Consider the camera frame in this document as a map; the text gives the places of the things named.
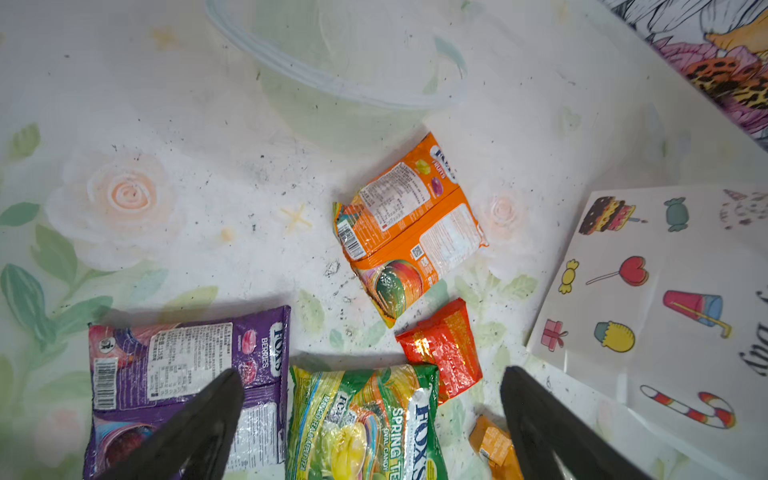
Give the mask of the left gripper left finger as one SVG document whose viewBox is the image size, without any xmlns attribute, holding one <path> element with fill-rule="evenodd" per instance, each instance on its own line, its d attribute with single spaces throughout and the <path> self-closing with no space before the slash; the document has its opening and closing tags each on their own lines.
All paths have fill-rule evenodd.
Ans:
<svg viewBox="0 0 768 480">
<path fill-rule="evenodd" d="M 229 368 L 102 479 L 221 479 L 237 431 L 244 387 Z"/>
</svg>

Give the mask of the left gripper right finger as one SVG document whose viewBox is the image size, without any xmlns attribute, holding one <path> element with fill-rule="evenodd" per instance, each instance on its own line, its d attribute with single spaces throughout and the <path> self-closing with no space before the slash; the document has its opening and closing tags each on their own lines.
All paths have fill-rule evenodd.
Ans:
<svg viewBox="0 0 768 480">
<path fill-rule="evenodd" d="M 647 479 L 523 368 L 505 369 L 500 386 L 517 459 L 525 479 Z"/>
</svg>

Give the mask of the purple Fox's berries candy bag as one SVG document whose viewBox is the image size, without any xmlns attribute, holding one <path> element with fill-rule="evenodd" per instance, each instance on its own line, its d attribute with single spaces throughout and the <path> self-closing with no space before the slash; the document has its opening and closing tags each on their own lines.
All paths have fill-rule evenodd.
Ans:
<svg viewBox="0 0 768 480">
<path fill-rule="evenodd" d="M 291 309 L 88 332 L 92 430 L 84 477 L 125 459 L 223 371 L 244 388 L 226 470 L 281 464 L 287 442 Z"/>
</svg>

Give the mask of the white paper bag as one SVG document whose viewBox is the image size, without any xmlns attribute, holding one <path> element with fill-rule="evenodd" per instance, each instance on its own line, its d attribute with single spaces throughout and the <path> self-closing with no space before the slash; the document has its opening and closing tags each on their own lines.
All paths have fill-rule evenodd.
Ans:
<svg viewBox="0 0 768 480">
<path fill-rule="evenodd" d="M 596 191 L 528 351 L 720 475 L 767 475 L 767 187 Z"/>
</svg>

